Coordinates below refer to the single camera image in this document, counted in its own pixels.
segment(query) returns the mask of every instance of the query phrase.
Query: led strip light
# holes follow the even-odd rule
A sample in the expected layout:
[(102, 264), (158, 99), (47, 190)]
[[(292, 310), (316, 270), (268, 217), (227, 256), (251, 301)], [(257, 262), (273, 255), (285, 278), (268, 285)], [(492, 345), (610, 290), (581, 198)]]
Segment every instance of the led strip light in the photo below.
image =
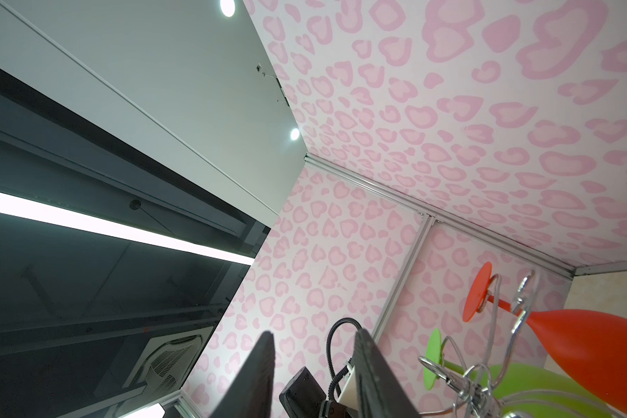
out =
[(218, 258), (233, 263), (246, 265), (253, 264), (253, 258), (245, 255), (233, 254), (212, 247), (200, 246), (181, 239), (167, 237), (155, 232), (140, 230), (139, 228), (123, 225), (62, 209), (60, 207), (45, 205), (44, 203), (23, 199), (21, 197), (0, 193), (0, 213), (33, 221), (51, 223), (61, 227), (72, 228), (108, 237), (122, 238), (129, 241), (141, 242), (152, 246), (177, 249), (187, 253), (204, 255), (205, 257)]

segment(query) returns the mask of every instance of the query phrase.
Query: green suction cup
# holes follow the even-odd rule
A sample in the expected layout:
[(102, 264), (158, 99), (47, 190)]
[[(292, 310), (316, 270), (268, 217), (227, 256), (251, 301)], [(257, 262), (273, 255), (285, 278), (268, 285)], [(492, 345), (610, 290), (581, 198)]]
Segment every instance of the green suction cup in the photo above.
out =
[[(432, 331), (430, 339), (427, 341), (425, 358), (434, 363), (441, 364), (441, 332), (438, 328), (435, 328)], [(425, 389), (432, 390), (435, 386), (436, 379), (436, 375), (425, 367), (425, 371), (423, 371), (423, 383), (425, 383)]]

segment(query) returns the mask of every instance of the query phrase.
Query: ceiling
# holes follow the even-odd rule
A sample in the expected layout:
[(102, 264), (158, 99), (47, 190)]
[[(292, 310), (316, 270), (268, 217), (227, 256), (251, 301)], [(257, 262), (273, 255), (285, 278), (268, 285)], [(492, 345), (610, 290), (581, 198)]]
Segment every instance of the ceiling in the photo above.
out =
[(245, 4), (310, 153), (571, 265), (627, 260), (627, 2)]
[(247, 10), (0, 0), (0, 68), (272, 225), (306, 147)]

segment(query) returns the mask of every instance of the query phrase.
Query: black cable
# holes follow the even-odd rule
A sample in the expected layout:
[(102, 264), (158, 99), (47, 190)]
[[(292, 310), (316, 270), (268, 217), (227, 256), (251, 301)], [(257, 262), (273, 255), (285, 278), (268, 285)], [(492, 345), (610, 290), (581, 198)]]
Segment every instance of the black cable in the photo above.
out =
[(330, 383), (330, 387), (327, 389), (327, 397), (331, 401), (336, 401), (334, 398), (334, 388), (339, 388), (339, 382), (342, 381), (343, 377), (348, 374), (348, 366), (344, 366), (342, 370), (340, 370), (337, 375), (332, 379)]
[[(327, 335), (327, 344), (325, 346), (325, 349), (326, 349), (326, 355), (327, 355), (327, 366), (330, 368), (330, 377), (332, 378), (333, 382), (335, 378), (337, 377), (337, 375), (334, 373), (334, 367), (332, 366), (332, 355), (330, 354), (330, 347), (332, 346), (332, 336), (334, 335), (334, 332), (337, 330), (337, 328), (339, 328), (343, 324), (352, 324), (358, 330), (362, 329), (362, 325), (360, 325), (359, 322), (354, 320), (353, 318), (342, 318), (339, 321), (335, 322), (334, 325), (332, 325), (332, 328), (330, 329), (330, 333)], [(342, 389), (339, 387), (339, 380), (337, 380), (337, 382), (333, 386), (333, 388), (334, 387), (337, 388), (337, 395), (341, 395), (342, 393)]]
[(125, 252), (127, 251), (127, 249), (130, 247), (131, 242), (127, 243), (127, 245), (125, 246), (125, 248), (123, 248), (123, 252), (121, 253), (121, 255), (118, 257), (118, 260), (116, 260), (116, 263), (114, 263), (114, 266), (111, 268), (111, 270), (109, 271), (107, 277), (105, 277), (105, 280), (102, 281), (102, 284), (100, 285), (100, 288), (98, 289), (98, 291), (95, 293), (95, 295), (93, 295), (93, 299), (91, 299), (91, 302), (88, 303), (88, 306), (86, 306), (86, 309), (84, 309), (84, 313), (82, 313), (82, 318), (84, 316), (86, 316), (86, 313), (88, 313), (88, 310), (91, 308), (91, 306), (93, 305), (93, 302), (95, 301), (95, 298), (100, 294), (100, 291), (102, 290), (102, 288), (104, 287), (104, 285), (107, 284), (107, 280), (109, 280), (109, 278), (111, 277), (111, 274), (114, 272), (114, 270), (116, 270), (116, 266), (118, 265), (118, 263), (123, 259), (123, 256), (125, 255)]
[(165, 225), (163, 225), (163, 224), (162, 224), (162, 222), (160, 222), (160, 221), (158, 221), (156, 218), (154, 218), (154, 217), (153, 217), (153, 215), (151, 215), (150, 213), (148, 213), (148, 212), (147, 212), (147, 211), (146, 211), (143, 207), (139, 207), (139, 209), (142, 209), (142, 211), (143, 211), (144, 213), (146, 213), (147, 215), (149, 215), (149, 216), (151, 217), (151, 219), (153, 219), (155, 222), (158, 222), (158, 224), (159, 224), (161, 227), (165, 228), (165, 229), (167, 230), (167, 232), (169, 232), (169, 233), (171, 233), (172, 235), (176, 236), (174, 232), (170, 231), (170, 229), (169, 229), (169, 228), (167, 228)]

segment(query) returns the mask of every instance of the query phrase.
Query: pink leopard print wallpaper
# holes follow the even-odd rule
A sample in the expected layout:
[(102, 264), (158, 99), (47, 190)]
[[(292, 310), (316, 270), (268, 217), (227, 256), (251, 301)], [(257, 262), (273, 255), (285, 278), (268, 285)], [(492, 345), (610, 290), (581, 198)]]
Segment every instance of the pink leopard print wallpaper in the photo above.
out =
[(571, 265), (627, 260), (627, 0), (245, 0), (309, 152)]
[[(372, 330), (414, 243), (421, 216), (306, 166), (268, 238), (183, 386), (209, 414), (264, 330), (274, 333), (272, 415), (306, 365), (327, 392), (330, 326), (350, 316)], [(333, 363), (353, 354), (355, 329), (332, 340)]]
[[(502, 275), (504, 300), (511, 300), (519, 281), (535, 268), (450, 227), (433, 226), (379, 340), (378, 346), (404, 392), (421, 412), (447, 408), (454, 399), (452, 390), (441, 381), (436, 382), (433, 390), (426, 390), (423, 385), (423, 366), (418, 355), (425, 352), (434, 328), (439, 328), (442, 336), (453, 337), (467, 365), (483, 358), (490, 332), (490, 304), (468, 323), (461, 318), (471, 282), (485, 262), (493, 263), (493, 272)], [(561, 309), (570, 284), (569, 280), (542, 272), (541, 292), (534, 309)], [(502, 361), (514, 320), (509, 313), (499, 311), (490, 364)], [(446, 346), (445, 355), (457, 363), (451, 346)], [(533, 331), (524, 327), (512, 361), (543, 367), (545, 358), (545, 349)]]

